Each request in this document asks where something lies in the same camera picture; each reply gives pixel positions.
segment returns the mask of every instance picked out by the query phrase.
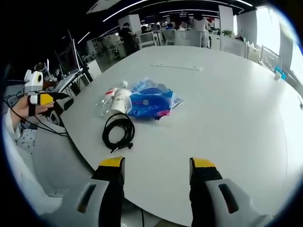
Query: white sleeve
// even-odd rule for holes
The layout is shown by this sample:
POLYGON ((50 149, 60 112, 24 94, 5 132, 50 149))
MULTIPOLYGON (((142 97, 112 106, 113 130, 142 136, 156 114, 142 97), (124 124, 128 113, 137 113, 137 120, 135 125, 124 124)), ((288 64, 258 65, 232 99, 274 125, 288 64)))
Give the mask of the white sleeve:
POLYGON ((37 213, 53 213, 61 205, 62 198, 51 198, 43 190, 21 157, 7 130, 3 130, 4 147, 10 169, 23 195, 37 213))
POLYGON ((4 125, 9 133, 10 137, 13 140, 17 140, 20 137, 20 128, 19 125, 17 126, 16 130, 13 129, 13 122, 11 120, 11 109, 3 116, 4 125))

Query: transparent bottle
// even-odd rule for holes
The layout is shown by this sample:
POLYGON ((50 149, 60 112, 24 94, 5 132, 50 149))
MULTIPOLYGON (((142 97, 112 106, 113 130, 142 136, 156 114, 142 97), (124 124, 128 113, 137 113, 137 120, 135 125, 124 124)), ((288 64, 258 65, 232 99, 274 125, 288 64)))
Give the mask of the transparent bottle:
POLYGON ((109 115, 110 107, 113 103, 113 98, 115 95, 115 91, 120 88, 127 88, 128 83, 126 81, 122 81, 116 86, 111 87, 100 99, 99 102, 95 105, 96 116, 98 117, 106 117, 109 115))

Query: person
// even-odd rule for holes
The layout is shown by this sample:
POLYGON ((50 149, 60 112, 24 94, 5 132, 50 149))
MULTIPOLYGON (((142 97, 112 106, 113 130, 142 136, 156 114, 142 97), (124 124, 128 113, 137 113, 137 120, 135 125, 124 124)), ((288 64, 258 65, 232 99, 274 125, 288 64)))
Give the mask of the person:
POLYGON ((176 31, 186 31, 186 29, 183 28, 183 27, 181 26, 182 21, 177 20, 177 21, 175 22, 175 24, 176 24, 176 26, 174 27, 174 29, 175 29, 176 31))
POLYGON ((167 24, 167 26, 166 26, 166 30, 170 30, 170 29, 172 29, 172 28, 173 28, 173 25, 172 25, 171 22, 169 22, 169 23, 167 24))
POLYGON ((130 55, 137 51, 137 43, 135 41, 135 35, 129 28, 129 23, 124 23, 120 32, 121 40, 124 42, 124 48, 126 55, 130 55))
MULTIPOLYGON (((43 106, 37 105, 36 114, 43 113, 52 107, 52 103, 43 106)), ((41 215, 54 212, 61 205, 62 199, 51 198, 44 192, 33 170, 33 162, 30 162, 32 160, 30 157, 31 153, 17 146, 20 136, 23 137, 27 134, 24 131, 21 135, 19 123, 22 118, 26 119, 28 117, 28 109, 27 96, 24 96, 18 100, 12 110, 9 108, 3 116, 4 127, 2 132, 5 140, 5 150, 7 151, 7 160, 16 183, 34 211, 41 215)))
POLYGON ((202 47, 208 47, 208 22, 201 14, 194 14, 194 31, 202 32, 202 47))
MULTIPOLYGON (((36 105, 35 113, 43 113, 52 107, 53 103, 44 106, 36 105)), ((18 102, 12 107, 12 110, 10 108, 8 109, 8 112, 4 115, 4 125, 10 137, 16 141, 17 145, 20 148, 31 152, 35 143, 36 130, 25 129, 21 136, 19 128, 19 123, 22 118, 26 119, 28 117, 28 109, 29 105, 27 96, 24 96, 18 100, 18 102)))
POLYGON ((147 31, 147 27, 146 26, 142 26, 141 27, 141 34, 144 34, 144 33, 148 33, 149 31, 147 31))

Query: cable connector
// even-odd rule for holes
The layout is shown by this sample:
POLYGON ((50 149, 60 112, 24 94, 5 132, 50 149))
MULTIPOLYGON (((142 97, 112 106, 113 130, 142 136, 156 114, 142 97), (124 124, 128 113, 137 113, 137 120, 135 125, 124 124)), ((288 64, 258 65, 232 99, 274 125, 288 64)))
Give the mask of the cable connector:
POLYGON ((131 149, 133 147, 133 143, 129 143, 129 144, 126 144, 124 146, 119 146, 119 147, 116 147, 115 149, 112 149, 112 151, 110 152, 111 154, 115 153, 117 150, 119 149, 122 149, 122 148, 128 148, 128 149, 131 149))

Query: round table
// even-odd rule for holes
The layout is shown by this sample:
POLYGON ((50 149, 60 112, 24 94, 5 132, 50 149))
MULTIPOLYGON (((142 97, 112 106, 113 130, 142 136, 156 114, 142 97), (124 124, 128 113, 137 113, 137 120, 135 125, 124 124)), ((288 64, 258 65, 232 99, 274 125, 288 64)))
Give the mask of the round table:
POLYGON ((189 159, 206 158, 232 179, 260 213, 276 214, 289 188, 289 155, 301 171, 302 111, 297 92, 274 74, 239 56, 188 46, 144 48, 88 85, 62 114, 80 153, 96 169, 105 158, 125 157, 125 197, 168 221, 190 226, 189 159), (105 147, 106 119, 95 104, 122 80, 148 77, 184 102, 160 121, 139 121, 132 149, 105 147))

